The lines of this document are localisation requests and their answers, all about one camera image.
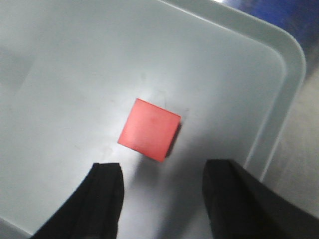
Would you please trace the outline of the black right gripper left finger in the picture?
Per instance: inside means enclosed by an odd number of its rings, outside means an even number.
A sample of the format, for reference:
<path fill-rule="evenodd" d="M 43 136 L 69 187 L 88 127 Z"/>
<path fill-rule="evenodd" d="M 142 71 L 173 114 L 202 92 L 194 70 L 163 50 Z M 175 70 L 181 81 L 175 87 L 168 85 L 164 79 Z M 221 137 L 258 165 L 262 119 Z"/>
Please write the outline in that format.
<path fill-rule="evenodd" d="M 115 239 L 124 200 L 118 163 L 95 163 L 79 187 L 34 239 Z"/>

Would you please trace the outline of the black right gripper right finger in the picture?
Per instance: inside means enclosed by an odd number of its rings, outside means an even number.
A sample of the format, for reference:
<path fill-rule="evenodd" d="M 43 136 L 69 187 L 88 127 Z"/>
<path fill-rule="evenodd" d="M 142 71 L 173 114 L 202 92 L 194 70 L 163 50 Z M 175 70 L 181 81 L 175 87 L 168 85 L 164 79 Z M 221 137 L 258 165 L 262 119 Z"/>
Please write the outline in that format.
<path fill-rule="evenodd" d="M 319 220 L 230 159 L 206 161 L 202 192 L 215 239 L 317 239 Z"/>

